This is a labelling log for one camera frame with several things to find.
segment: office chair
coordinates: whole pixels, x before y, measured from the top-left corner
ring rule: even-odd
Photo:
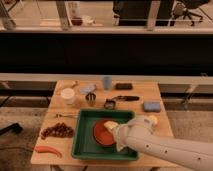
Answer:
[[[174,26],[175,20],[179,17],[183,16],[183,19],[188,17],[191,20],[191,26],[195,26],[195,22],[193,20],[193,16],[199,17],[199,22],[203,21],[203,16],[196,14],[194,12],[189,11],[190,9],[197,9],[201,5],[209,3],[210,0],[178,0],[179,2],[173,9],[172,12],[172,21],[170,22],[170,26]]]

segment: dark tray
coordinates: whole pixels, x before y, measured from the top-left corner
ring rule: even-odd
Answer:
[[[76,125],[72,156],[77,159],[137,160],[138,153],[130,148],[117,152],[116,145],[103,147],[93,137],[93,126],[102,118],[112,118],[118,123],[126,123],[134,117],[132,111],[82,109]]]

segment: wooden table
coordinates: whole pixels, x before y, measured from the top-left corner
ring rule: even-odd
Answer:
[[[160,136],[173,136],[172,130],[169,124],[169,120],[164,108],[164,104],[161,99],[159,92],[158,84],[156,82],[133,82],[132,90],[103,90],[101,81],[78,81],[78,86],[74,87],[76,92],[76,101],[74,105],[67,105],[65,101],[60,97],[60,90],[64,87],[70,87],[74,80],[60,80],[57,82],[51,103],[49,105],[48,111],[44,118],[41,131],[46,127],[53,126],[58,122],[65,122],[67,125],[72,126],[75,129],[76,119],[73,118],[55,118],[56,113],[60,114],[73,114],[77,115],[79,109],[81,108],[91,108],[88,106],[85,101],[85,95],[81,94],[79,90],[82,87],[85,87],[91,83],[95,83],[97,90],[96,94],[96,104],[93,108],[103,108],[103,104],[106,98],[113,98],[118,95],[132,95],[140,96],[139,101],[134,102],[123,102],[119,101],[116,103],[116,108],[119,110],[132,110],[136,115],[155,115],[159,124],[156,127],[155,134]],[[142,110],[141,104],[143,101],[160,101],[161,103],[161,112],[160,113],[146,113]],[[59,158],[54,154],[50,153],[36,153],[33,152],[31,163],[40,164],[40,165],[72,165],[72,166],[85,166],[85,165],[96,165],[96,166],[118,166],[118,167],[174,167],[176,165],[146,155],[140,154],[140,158],[137,161],[107,161],[107,160],[79,160],[74,159],[71,156],[73,138],[55,138],[48,137],[45,140],[42,140],[38,137],[36,146],[46,145],[58,149],[63,157]]]

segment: sponge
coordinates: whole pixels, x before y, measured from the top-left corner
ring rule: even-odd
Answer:
[[[161,111],[160,102],[147,102],[147,101],[145,101],[143,103],[143,110],[145,112],[160,112]]]

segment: toy carrot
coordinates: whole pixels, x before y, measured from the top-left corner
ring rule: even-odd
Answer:
[[[60,158],[62,157],[62,154],[58,150],[56,150],[55,148],[49,147],[49,146],[36,146],[34,148],[34,150],[37,153],[53,153]]]

